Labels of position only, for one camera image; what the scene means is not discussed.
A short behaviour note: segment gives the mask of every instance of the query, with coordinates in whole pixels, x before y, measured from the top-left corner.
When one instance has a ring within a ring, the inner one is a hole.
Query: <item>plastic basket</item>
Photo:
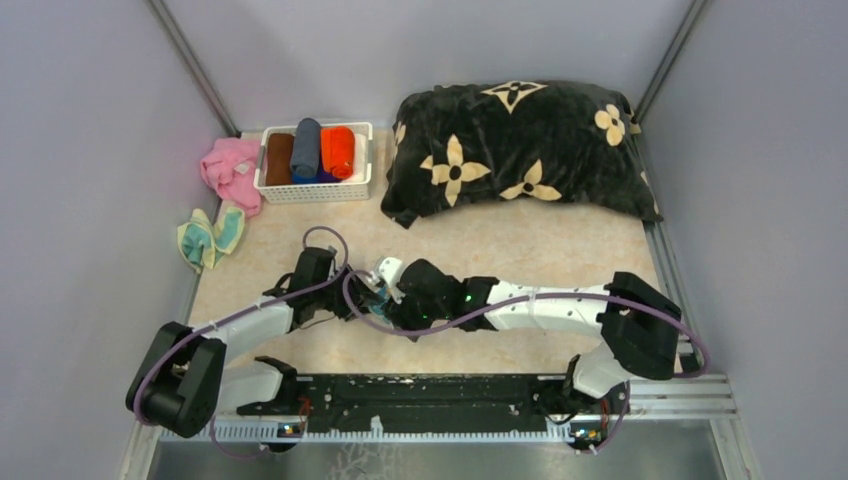
[[[371,196],[370,184],[372,179],[372,167],[374,156],[374,127],[368,122],[354,123],[328,123],[323,127],[348,127],[353,133],[365,135],[368,141],[365,144],[365,180],[361,182],[340,183],[315,183],[309,185],[265,185],[265,174],[268,166],[265,162],[265,149],[268,138],[274,133],[290,133],[294,135],[297,127],[270,127],[262,134],[262,143],[259,148],[259,165],[253,177],[253,186],[269,203],[306,203],[306,202],[350,202],[354,200],[368,200]]]

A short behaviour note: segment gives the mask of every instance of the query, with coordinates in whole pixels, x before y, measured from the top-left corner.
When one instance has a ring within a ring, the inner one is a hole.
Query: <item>red rolled towel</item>
[[[294,146],[294,135],[274,133],[268,137],[268,148],[265,154],[268,170],[265,173],[265,185],[291,185],[291,153]]]
[[[321,165],[330,175],[344,180],[353,175],[353,153],[356,143],[347,127],[321,130]]]

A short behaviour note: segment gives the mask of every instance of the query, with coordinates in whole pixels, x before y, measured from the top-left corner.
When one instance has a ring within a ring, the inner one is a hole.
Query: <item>brown rolled towel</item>
[[[265,174],[265,185],[291,185],[292,148],[294,135],[288,133],[273,133],[268,137],[268,148],[265,154],[268,171]]]

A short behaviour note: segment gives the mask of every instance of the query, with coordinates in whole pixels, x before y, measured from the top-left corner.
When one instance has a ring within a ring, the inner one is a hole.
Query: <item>pink cloth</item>
[[[224,200],[232,200],[252,217],[262,208],[262,197],[253,186],[258,140],[219,138],[200,161],[200,176]]]

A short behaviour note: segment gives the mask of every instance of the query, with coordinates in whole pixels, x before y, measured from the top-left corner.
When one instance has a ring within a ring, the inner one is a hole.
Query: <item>floor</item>
[[[606,283],[623,270],[657,285],[641,221],[601,207],[519,199],[457,208],[404,230],[380,211],[390,138],[390,131],[375,132],[377,177],[370,200],[266,203],[248,220],[236,251],[201,276],[189,323],[207,323],[253,304],[293,270],[303,232],[313,225],[331,226],[345,237],[354,268],[370,269],[383,256],[406,262],[423,257],[457,278],[486,275],[525,285],[583,287]],[[322,232],[310,242],[334,244]],[[477,246],[469,250],[469,244]],[[270,355],[305,373],[554,373],[597,343],[568,332],[457,329],[412,343],[362,322],[328,321],[272,339],[235,364]]]

